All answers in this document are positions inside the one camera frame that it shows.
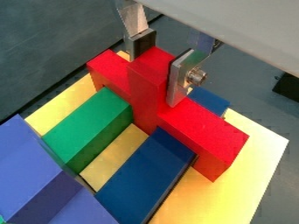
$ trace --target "green block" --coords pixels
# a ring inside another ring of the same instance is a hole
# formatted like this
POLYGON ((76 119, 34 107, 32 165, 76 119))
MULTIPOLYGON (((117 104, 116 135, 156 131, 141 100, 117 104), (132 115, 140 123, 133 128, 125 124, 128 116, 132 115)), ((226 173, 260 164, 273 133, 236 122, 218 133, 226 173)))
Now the green block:
POLYGON ((1 215, 0 215, 0 224, 5 224, 5 221, 1 215))
POLYGON ((129 104, 102 87, 41 139, 78 174, 132 122, 129 104))

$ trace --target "toy block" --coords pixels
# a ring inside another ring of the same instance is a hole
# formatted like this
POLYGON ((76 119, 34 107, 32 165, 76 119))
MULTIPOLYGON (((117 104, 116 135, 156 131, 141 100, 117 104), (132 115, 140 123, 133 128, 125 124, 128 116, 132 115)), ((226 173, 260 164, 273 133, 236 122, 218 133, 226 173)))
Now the toy block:
POLYGON ((78 175, 96 192, 132 156, 146 137, 148 135, 133 124, 129 124, 114 141, 81 171, 78 175))
POLYGON ((126 66, 134 125, 150 135, 157 124, 158 105, 165 99, 166 69, 173 56, 152 47, 126 66))
POLYGON ((117 224, 116 220, 98 204, 94 197, 86 189, 81 189, 57 215, 52 218, 49 224, 81 224, 100 223, 117 224))
POLYGON ((57 166, 18 115, 0 133, 1 215, 12 223, 48 223, 81 185, 57 166))
POLYGON ((146 138, 94 195, 118 223, 148 222, 193 160, 193 152, 181 144, 174 146, 177 140, 166 135, 157 130, 146 138))
POLYGON ((200 155, 193 168, 214 181, 229 168, 248 135, 188 98, 174 108, 164 105, 158 117, 158 126, 200 155))
POLYGON ((229 102, 209 92, 202 87, 194 87, 188 98, 197 102, 209 112, 221 117, 225 113, 229 102))
POLYGON ((96 93, 89 74, 70 85, 49 102, 46 102, 24 120, 37 133, 44 134, 58 124, 70 112, 96 93))
POLYGON ((249 135, 233 165, 214 183, 189 168, 149 224, 250 222, 288 140, 230 109, 225 121, 249 135))
POLYGON ((230 166, 248 136, 190 99, 184 98, 174 108, 165 105, 172 59, 153 47, 126 67, 134 125, 150 134, 158 124, 200 155, 193 167, 214 181, 230 166))
POLYGON ((40 140, 30 127, 25 124, 24 119, 14 115, 0 126, 0 158, 32 138, 40 140))
POLYGON ((130 106, 102 87, 41 139, 78 174, 132 121, 130 106))
POLYGON ((105 86, 129 102, 130 92, 126 79, 126 65, 128 61, 110 50, 104 51, 86 63, 96 90, 98 91, 105 86))

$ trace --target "yellow block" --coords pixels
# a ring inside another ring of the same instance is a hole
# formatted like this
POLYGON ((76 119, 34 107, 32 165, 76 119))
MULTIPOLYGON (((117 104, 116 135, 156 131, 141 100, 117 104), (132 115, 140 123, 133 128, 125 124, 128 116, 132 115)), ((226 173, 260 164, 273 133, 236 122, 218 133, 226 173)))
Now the yellow block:
POLYGON ((214 183, 189 168, 150 224, 249 223, 288 140, 230 109, 225 120, 249 135, 232 166, 214 183))
POLYGON ((130 124, 81 171, 80 176, 97 192, 128 160, 148 135, 130 124))
POLYGON ((94 93, 96 89, 86 74, 24 120, 42 136, 94 93))

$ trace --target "red block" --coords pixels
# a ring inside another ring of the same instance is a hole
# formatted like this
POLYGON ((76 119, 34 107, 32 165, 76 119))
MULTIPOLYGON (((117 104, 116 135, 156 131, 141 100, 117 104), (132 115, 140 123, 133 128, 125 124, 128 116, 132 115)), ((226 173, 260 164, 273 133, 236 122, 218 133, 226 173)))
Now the red block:
POLYGON ((110 50, 106 50, 86 64, 96 90, 98 91, 102 86, 108 87, 126 102, 130 99, 128 63, 110 50))
POLYGON ((164 105, 158 118, 158 126, 200 155, 193 168, 214 181, 229 168, 248 135, 189 98, 174 108, 164 105))
POLYGON ((89 63, 94 84, 108 86, 129 103, 134 125, 150 135, 158 125, 200 155, 193 168, 214 181, 229 168, 248 135, 185 98, 165 104, 168 64, 173 56, 150 48, 132 63, 110 51, 89 63))
POLYGON ((168 63, 173 56, 152 47, 126 67, 134 125, 150 135, 165 99, 168 63))

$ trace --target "blue block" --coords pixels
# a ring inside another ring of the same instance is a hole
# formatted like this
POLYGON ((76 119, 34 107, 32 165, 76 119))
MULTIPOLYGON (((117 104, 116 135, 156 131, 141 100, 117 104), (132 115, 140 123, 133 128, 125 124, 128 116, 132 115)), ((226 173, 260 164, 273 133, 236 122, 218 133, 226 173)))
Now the blue block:
POLYGON ((74 176, 72 171, 65 167, 65 164, 58 159, 57 155, 53 154, 48 145, 40 139, 33 129, 29 127, 24 119, 14 115, 1 126, 0 126, 0 160, 5 157, 6 153, 10 153, 28 139, 34 139, 60 167, 68 172, 69 175, 74 176))
POLYGON ((94 196, 118 223, 148 222, 193 157, 160 129, 146 138, 94 196))
POLYGON ((9 223, 48 223, 82 188, 37 138, 20 116, 0 126, 0 214, 9 223))
POLYGON ((196 87, 188 94, 190 100, 197 102, 216 116, 222 116, 229 107, 229 102, 209 92, 202 87, 196 87))
POLYGON ((0 126, 0 159, 24 144, 28 138, 38 141, 38 136, 24 119, 16 115, 0 126))
POLYGON ((85 189, 81 189, 60 210, 49 224, 117 224, 116 220, 98 204, 97 200, 85 189))

